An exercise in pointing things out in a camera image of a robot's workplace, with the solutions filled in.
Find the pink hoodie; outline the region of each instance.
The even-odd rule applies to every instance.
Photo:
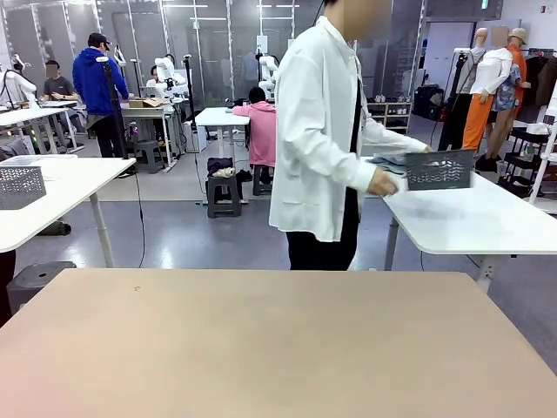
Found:
[[[277,160],[277,110],[267,102],[236,106],[232,113],[250,118],[250,164],[275,166]]]

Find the man in blue hoodie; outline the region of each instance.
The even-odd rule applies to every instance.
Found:
[[[104,74],[103,65],[97,62],[98,57],[103,57],[109,51],[110,42],[105,35],[91,33],[85,48],[73,63],[73,84],[77,94],[87,106],[88,124],[98,139],[98,147],[104,158],[122,157],[120,142],[117,134],[117,124],[121,123],[114,117],[111,103],[111,93]],[[111,67],[112,80],[124,100],[129,94],[124,78],[118,70],[116,62],[108,59]]]

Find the white jacket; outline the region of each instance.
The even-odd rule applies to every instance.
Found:
[[[326,17],[296,39],[277,73],[269,223],[283,232],[313,233],[322,242],[340,241],[346,188],[365,192],[376,169],[359,159],[362,145],[389,155],[422,152],[426,145],[373,121],[362,92],[358,155],[350,153],[361,71]]]

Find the step stool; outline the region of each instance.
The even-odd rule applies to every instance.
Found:
[[[76,267],[71,261],[53,261],[24,268],[6,287],[11,314],[16,314],[63,270]]]
[[[231,203],[215,203],[217,187],[225,186],[230,191]],[[240,216],[242,214],[242,202],[238,194],[238,183],[236,175],[228,179],[209,176],[207,181],[207,216],[217,218],[217,216]]]
[[[253,196],[261,196],[263,193],[272,192],[272,181],[269,185],[261,183],[261,170],[269,168],[266,165],[255,165],[253,167]]]
[[[155,157],[155,151],[158,152],[158,159]],[[140,162],[137,157],[138,152],[141,153],[142,159],[147,159],[147,163]],[[146,167],[149,174],[157,174],[159,170],[164,168],[163,154],[158,147],[157,141],[134,142],[133,158],[138,159],[138,169]]]

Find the gray perforated basket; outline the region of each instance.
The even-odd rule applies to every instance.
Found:
[[[0,166],[0,210],[17,210],[46,194],[41,167]]]
[[[408,190],[466,189],[471,186],[473,151],[406,155]]]

